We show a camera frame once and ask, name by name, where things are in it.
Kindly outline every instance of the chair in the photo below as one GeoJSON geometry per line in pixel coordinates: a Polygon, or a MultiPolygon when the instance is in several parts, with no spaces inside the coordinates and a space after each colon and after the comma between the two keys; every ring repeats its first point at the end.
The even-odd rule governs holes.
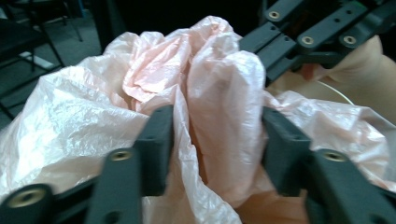
{"type": "MultiPolygon", "coordinates": [[[[53,46],[52,42],[50,41],[45,32],[38,32],[30,27],[18,24],[15,21],[0,19],[0,39],[0,68],[17,62],[21,59],[19,57],[21,53],[25,51],[30,51],[32,53],[31,62],[33,69],[35,67],[34,49],[44,44],[49,44],[50,48],[52,49],[55,57],[59,62],[58,66],[51,67],[51,69],[45,69],[46,71],[44,74],[53,71],[56,68],[64,67],[64,62],[62,61],[61,56],[59,55],[58,51],[53,46]]],[[[37,80],[38,77],[32,77],[22,82],[21,84],[18,84],[16,87],[2,92],[0,94],[0,101],[13,91],[17,91],[20,88],[26,86],[27,84],[37,80]]],[[[2,110],[10,119],[14,119],[15,117],[12,115],[9,109],[13,106],[20,104],[21,103],[9,105],[7,107],[0,102],[0,110],[2,110]]]]}
{"type": "Polygon", "coordinates": [[[77,26],[74,24],[74,16],[70,11],[66,0],[7,0],[11,7],[21,8],[31,18],[31,13],[35,13],[36,20],[31,21],[31,25],[43,25],[44,22],[62,18],[66,25],[65,16],[70,18],[70,23],[75,30],[78,40],[83,41],[77,26]]]}

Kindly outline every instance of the floor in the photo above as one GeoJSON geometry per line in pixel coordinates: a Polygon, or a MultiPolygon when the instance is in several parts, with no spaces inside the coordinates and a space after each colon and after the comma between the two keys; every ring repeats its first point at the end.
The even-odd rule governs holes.
{"type": "MultiPolygon", "coordinates": [[[[74,19],[74,23],[79,29],[83,41],[78,40],[78,36],[67,20],[66,25],[62,20],[52,21],[45,25],[49,33],[49,38],[55,45],[55,48],[60,53],[64,64],[66,66],[75,65],[84,58],[89,56],[96,56],[101,53],[98,35],[92,14],[89,10],[85,10],[84,18],[74,19]]],[[[57,64],[56,58],[48,45],[44,45],[35,49],[35,55],[39,58],[57,64]]],[[[10,66],[0,69],[0,94],[11,89],[13,86],[22,83],[24,80],[43,75],[45,70],[37,69],[32,72],[29,62],[21,60],[10,66]]],[[[1,103],[6,106],[15,105],[10,109],[14,116],[17,116],[23,110],[23,102],[29,97],[30,93],[35,87],[36,82],[22,88],[20,91],[15,91],[8,94],[7,97],[1,99],[1,103]]],[[[0,111],[0,130],[5,128],[11,120],[0,111]]]]}

